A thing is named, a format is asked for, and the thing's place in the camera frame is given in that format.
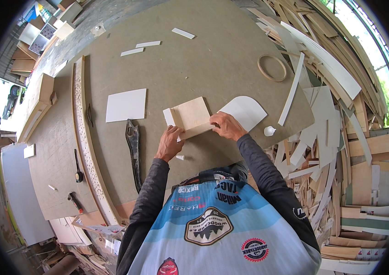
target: man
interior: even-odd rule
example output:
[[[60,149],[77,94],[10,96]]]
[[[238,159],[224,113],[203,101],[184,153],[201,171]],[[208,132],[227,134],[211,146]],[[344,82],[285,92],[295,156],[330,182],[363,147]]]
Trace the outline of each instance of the man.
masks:
[[[199,173],[172,190],[164,207],[168,162],[184,132],[161,137],[119,251],[116,274],[316,274],[321,255],[292,189],[248,132],[227,113],[213,131],[235,140],[243,162]]]

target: gray mdf board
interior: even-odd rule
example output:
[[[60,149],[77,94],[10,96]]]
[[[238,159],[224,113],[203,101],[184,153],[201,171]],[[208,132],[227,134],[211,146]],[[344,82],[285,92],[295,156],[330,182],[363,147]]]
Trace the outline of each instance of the gray mdf board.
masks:
[[[173,33],[171,30],[175,27],[196,37],[187,39]],[[34,169],[48,167],[50,171],[51,165],[67,166],[60,167],[58,175],[48,178],[68,178],[76,170],[72,155],[76,142],[70,140],[73,128],[64,119],[72,119],[70,64],[81,55],[86,56],[86,102],[91,103],[95,126],[90,128],[90,133],[98,165],[114,205],[135,200],[138,194],[124,137],[126,122],[105,122],[107,98],[111,94],[148,89],[146,118],[134,121],[139,125],[141,135],[142,180],[146,177],[160,136],[166,128],[162,111],[199,96],[204,97],[211,113],[217,112],[237,96],[255,99],[268,113],[250,132],[263,149],[314,123],[309,104],[299,86],[284,127],[277,124],[294,74],[288,66],[288,76],[282,82],[270,81],[261,74],[257,67],[261,55],[271,54],[286,61],[254,21],[229,0],[172,0],[125,19],[110,33],[109,38],[99,36],[85,47],[66,65],[63,70],[66,73],[62,72],[55,79],[54,89],[58,101],[65,102],[61,103],[64,109],[54,105],[32,134],[29,143],[37,143],[38,156],[40,151],[49,153],[44,154],[43,158],[30,159],[31,171],[32,162]],[[137,43],[155,40],[162,41],[161,45],[120,57],[121,52],[132,49]],[[277,61],[266,58],[264,62],[267,73],[276,78],[282,76],[283,71]],[[277,131],[273,136],[266,137],[263,129],[270,125]],[[67,141],[61,139],[60,135],[65,136]],[[40,146],[53,146],[55,149],[40,149]],[[184,161],[170,161],[167,188],[199,171],[230,165],[242,159],[234,141],[221,138],[212,131],[186,140],[180,154],[186,158]],[[54,163],[54,160],[67,162]],[[70,191],[77,188],[77,184],[71,181],[63,180],[61,183]],[[91,201],[85,200],[83,204],[85,208],[87,205],[95,208]],[[49,212],[49,216],[54,218],[55,211],[61,211],[59,208],[50,206],[44,213]]]
[[[23,158],[26,144],[2,148],[2,170],[6,194],[16,223],[27,245],[54,237],[49,222],[43,218],[32,186],[28,159]]]

